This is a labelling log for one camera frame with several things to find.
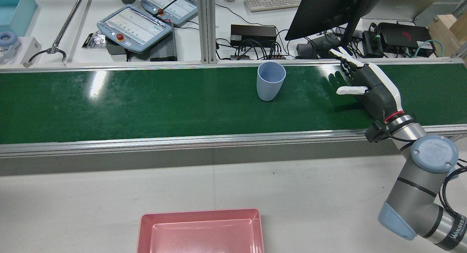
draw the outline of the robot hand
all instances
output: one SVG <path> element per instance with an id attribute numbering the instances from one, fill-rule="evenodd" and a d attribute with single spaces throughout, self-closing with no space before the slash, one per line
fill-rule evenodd
<path id="1" fill-rule="evenodd" d="M 356 94 L 367 112 L 376 120 L 390 123 L 404 115 L 401 95 L 387 75 L 374 63 L 363 64 L 342 49 L 330 50 L 341 61 L 342 71 L 357 88 L 344 87 L 337 94 Z"/>

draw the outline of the ur logo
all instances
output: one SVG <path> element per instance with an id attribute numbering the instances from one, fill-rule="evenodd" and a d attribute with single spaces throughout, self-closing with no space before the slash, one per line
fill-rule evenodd
<path id="1" fill-rule="evenodd" d="M 436 143 L 430 142 L 430 143 L 428 143 L 427 152 L 425 153 L 425 155 L 428 158 L 431 158 L 431 159 L 436 158 L 436 160 L 438 162 L 442 162 L 443 158 L 446 155 L 446 153 L 447 153 L 447 148 L 446 147 L 443 147 L 443 146 L 438 145 Z"/>
<path id="2" fill-rule="evenodd" d="M 410 33 L 402 32 L 402 35 L 404 35 L 407 38 L 407 40 L 409 40 L 409 42 L 412 42 L 412 35 L 410 35 Z"/>

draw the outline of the desk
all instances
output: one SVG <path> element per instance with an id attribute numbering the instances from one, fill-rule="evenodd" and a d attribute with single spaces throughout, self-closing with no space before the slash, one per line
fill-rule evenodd
<path id="1" fill-rule="evenodd" d="M 378 223 L 403 164 L 391 155 L 2 176 L 0 251 L 133 253 L 144 213 L 256 207 L 266 253 L 441 253 L 424 238 L 407 241 Z M 447 190 L 464 214 L 466 192 L 465 175 Z"/>
<path id="2" fill-rule="evenodd" d="M 73 4 L 76 0 L 36 0 L 38 7 L 33 16 L 33 19 L 26 32 L 26 36 L 32 36 L 41 44 L 42 49 L 49 48 L 60 28 L 65 22 L 66 16 L 70 13 Z M 140 7 L 140 0 L 135 2 L 135 6 Z M 224 0 L 216 0 L 216 3 L 231 8 L 234 12 L 240 14 L 250 22 L 259 22 L 262 24 L 272 24 L 277 26 L 279 30 L 287 29 L 295 15 L 296 8 L 268 11 L 268 12 L 250 12 L 243 4 L 243 0 L 236 0 L 233 3 Z M 97 31 L 96 23 L 116 11 L 123 4 L 120 0 L 83 0 L 78 8 L 75 17 L 70 23 L 70 26 L 65 32 L 63 40 L 60 42 L 60 48 L 67 53 L 66 65 L 61 63 L 61 58 L 58 55 L 40 55 L 31 69 L 70 69 L 75 67 L 135 67 L 135 66 L 165 66 L 174 64 L 173 62 L 125 62 L 124 55 L 109 55 L 104 48 L 81 48 L 82 43 L 87 35 Z M 360 21 L 358 29 L 367 29 L 372 20 L 364 19 Z M 240 18 L 233 15 L 227 9 L 216 7 L 216 37 L 225 38 L 230 36 L 231 24 L 246 24 Z M 184 27 L 196 27 L 193 23 L 186 23 Z M 285 37 L 285 32 L 281 34 L 282 41 Z M 175 38 L 177 40 L 177 53 L 179 62 L 175 64 L 199 64 L 200 63 L 200 36 L 199 32 L 194 29 L 176 29 Z M 305 43 L 305 39 L 293 40 L 289 44 L 289 50 L 292 55 L 295 55 L 295 48 L 298 43 Z M 234 49 L 221 47 L 219 54 L 221 57 L 229 57 L 234 53 Z M 405 59 L 385 59 L 387 62 L 404 62 Z M 302 62 L 319 62 L 319 61 L 302 61 Z M 232 64 L 232 61 L 219 61 L 219 63 Z M 10 68 L 18 68 L 24 70 L 21 66 L 9 66 L 2 64 L 0 70 Z"/>

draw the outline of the laptop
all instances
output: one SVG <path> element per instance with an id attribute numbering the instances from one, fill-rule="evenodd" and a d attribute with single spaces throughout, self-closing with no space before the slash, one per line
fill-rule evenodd
<path id="1" fill-rule="evenodd" d="M 364 19 L 413 20 L 437 0 L 380 0 Z"/>

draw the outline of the plastic tray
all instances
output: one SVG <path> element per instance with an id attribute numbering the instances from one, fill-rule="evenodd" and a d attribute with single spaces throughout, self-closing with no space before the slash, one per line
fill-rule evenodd
<path id="1" fill-rule="evenodd" d="M 0 0 L 0 32 L 24 36 L 36 7 L 35 0 Z"/>
<path id="2" fill-rule="evenodd" d="M 137 253 L 264 253 L 257 209 L 145 214 Z"/>

